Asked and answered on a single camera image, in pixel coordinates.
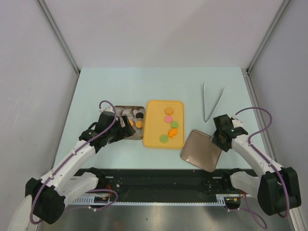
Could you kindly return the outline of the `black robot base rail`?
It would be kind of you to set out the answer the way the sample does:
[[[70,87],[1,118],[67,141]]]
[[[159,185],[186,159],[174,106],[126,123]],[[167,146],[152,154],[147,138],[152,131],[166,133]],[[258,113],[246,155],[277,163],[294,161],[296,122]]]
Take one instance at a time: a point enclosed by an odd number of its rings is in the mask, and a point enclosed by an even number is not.
[[[229,189],[225,169],[212,173],[198,169],[88,169],[102,178],[98,188],[111,189],[119,203],[206,203],[218,195],[242,198],[240,190]]]

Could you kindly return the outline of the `green cookie front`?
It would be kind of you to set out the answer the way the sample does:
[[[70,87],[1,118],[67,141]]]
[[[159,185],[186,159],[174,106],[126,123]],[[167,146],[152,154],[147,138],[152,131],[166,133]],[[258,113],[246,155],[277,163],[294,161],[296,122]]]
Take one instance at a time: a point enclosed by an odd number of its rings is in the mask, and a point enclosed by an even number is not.
[[[160,139],[160,142],[162,142],[162,143],[167,143],[167,142],[168,142],[168,139],[169,139],[169,136],[163,134],[163,135],[160,136],[159,139]]]

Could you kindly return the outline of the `pink sandwich cookie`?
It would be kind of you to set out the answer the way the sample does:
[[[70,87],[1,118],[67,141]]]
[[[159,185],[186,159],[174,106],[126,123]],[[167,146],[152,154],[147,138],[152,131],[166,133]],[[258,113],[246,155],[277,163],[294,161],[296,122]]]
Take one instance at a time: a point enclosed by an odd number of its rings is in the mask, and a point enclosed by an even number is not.
[[[171,123],[173,121],[173,117],[171,115],[167,115],[167,116],[165,116],[165,121],[167,123]]]

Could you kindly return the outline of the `yellow plastic tray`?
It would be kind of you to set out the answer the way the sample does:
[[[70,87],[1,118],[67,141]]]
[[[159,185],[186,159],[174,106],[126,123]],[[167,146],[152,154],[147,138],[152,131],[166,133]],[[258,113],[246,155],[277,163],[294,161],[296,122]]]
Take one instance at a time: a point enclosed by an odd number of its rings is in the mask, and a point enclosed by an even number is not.
[[[167,143],[160,142],[160,136],[172,129],[170,123],[165,121],[165,108],[171,107],[173,121],[179,123],[178,133]],[[182,149],[185,144],[184,104],[181,101],[150,100],[146,105],[145,121],[143,125],[143,145],[147,148]]]

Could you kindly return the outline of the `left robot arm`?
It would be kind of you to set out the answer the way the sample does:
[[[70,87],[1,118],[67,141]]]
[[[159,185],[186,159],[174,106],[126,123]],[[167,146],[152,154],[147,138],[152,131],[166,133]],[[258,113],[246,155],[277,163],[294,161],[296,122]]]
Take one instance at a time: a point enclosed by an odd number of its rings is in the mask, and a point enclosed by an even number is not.
[[[31,178],[26,183],[25,195],[32,197],[30,222],[33,225],[42,221],[55,223],[66,207],[85,193],[108,192],[117,195],[106,187],[105,175],[94,168],[75,180],[72,177],[104,146],[134,133],[126,115],[117,116],[113,111],[101,112],[98,121],[81,133],[72,151],[58,165],[38,180]]]

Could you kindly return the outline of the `rose gold tin lid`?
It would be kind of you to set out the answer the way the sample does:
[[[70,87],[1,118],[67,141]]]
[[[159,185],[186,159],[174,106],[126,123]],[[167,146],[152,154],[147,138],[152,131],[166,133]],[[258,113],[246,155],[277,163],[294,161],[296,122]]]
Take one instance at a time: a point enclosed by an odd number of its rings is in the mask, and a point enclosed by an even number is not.
[[[207,172],[214,172],[222,150],[211,141],[211,136],[192,130],[180,153],[182,160]]]

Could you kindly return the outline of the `black sandwich cookie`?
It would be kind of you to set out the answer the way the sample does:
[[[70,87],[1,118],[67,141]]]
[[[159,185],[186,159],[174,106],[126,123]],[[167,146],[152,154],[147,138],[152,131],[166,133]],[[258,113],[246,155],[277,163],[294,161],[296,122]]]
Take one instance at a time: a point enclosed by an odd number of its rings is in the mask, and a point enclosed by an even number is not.
[[[136,115],[135,115],[136,118],[138,119],[143,119],[144,118],[144,114],[142,112],[138,112]]]

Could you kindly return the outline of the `orange fish shaped cookie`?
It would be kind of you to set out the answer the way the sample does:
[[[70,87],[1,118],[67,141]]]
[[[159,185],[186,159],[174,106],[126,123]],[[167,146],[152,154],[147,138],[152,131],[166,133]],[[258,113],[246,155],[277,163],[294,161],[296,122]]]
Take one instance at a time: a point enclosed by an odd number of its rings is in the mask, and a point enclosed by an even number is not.
[[[169,132],[168,132],[168,137],[173,138],[174,136],[176,136],[178,133],[178,129],[177,128],[172,128]]]

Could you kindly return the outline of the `rose gold cookie tin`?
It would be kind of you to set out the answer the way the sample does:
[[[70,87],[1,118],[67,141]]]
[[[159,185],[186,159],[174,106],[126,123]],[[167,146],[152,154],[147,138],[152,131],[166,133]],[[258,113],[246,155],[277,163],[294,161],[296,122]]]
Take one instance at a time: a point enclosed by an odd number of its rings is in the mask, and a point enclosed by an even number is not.
[[[142,106],[117,105],[117,106],[115,106],[117,116],[122,118],[123,117],[122,111],[124,109],[126,109],[126,108],[131,108],[133,110],[134,117],[127,117],[127,116],[126,117],[128,119],[128,122],[129,122],[129,120],[133,120],[134,121],[134,126],[132,128],[135,130],[135,133],[132,136],[128,137],[127,140],[142,140],[143,139],[143,127],[142,127],[142,129],[138,129],[138,128],[136,128],[135,123],[137,121],[141,120],[143,122],[143,125],[144,125],[145,108],[142,107]],[[135,115],[138,112],[142,112],[144,114],[144,118],[143,119],[138,119],[138,118],[135,117]]]

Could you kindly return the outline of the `metal tongs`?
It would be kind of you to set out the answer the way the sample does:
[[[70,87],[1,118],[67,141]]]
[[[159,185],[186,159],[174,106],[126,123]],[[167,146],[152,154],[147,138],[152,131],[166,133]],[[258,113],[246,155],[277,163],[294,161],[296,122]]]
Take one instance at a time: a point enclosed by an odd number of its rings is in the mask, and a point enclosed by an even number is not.
[[[203,120],[207,123],[212,116],[221,96],[225,90],[225,87],[208,87],[204,82],[202,85],[202,108],[203,108]]]

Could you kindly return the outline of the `green cookie upper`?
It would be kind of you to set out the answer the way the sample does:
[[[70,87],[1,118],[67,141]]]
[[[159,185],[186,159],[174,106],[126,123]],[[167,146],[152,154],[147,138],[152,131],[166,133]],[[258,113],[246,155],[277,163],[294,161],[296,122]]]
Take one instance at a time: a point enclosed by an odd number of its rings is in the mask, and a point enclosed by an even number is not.
[[[178,123],[177,121],[172,121],[172,122],[170,123],[170,126],[171,126],[172,128],[178,128],[178,127],[179,127],[179,123]]]

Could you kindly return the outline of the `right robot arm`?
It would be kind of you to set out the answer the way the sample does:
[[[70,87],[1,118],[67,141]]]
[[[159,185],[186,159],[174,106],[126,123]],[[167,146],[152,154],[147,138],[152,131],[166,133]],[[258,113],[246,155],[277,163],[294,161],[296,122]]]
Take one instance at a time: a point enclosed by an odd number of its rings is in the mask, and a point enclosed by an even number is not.
[[[234,116],[217,116],[212,143],[227,152],[238,153],[253,169],[253,177],[240,168],[222,175],[222,188],[227,193],[241,190],[256,198],[263,212],[269,216],[288,212],[302,204],[298,175],[292,167],[283,167],[253,144],[243,123]]]

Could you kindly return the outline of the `white paper cup top centre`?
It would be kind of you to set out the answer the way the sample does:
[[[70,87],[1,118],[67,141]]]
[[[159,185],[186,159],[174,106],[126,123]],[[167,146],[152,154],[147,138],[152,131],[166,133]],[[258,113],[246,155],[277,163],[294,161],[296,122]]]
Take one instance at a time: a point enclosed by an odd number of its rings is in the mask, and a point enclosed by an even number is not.
[[[131,108],[126,108],[122,111],[122,116],[134,117],[133,110]]]

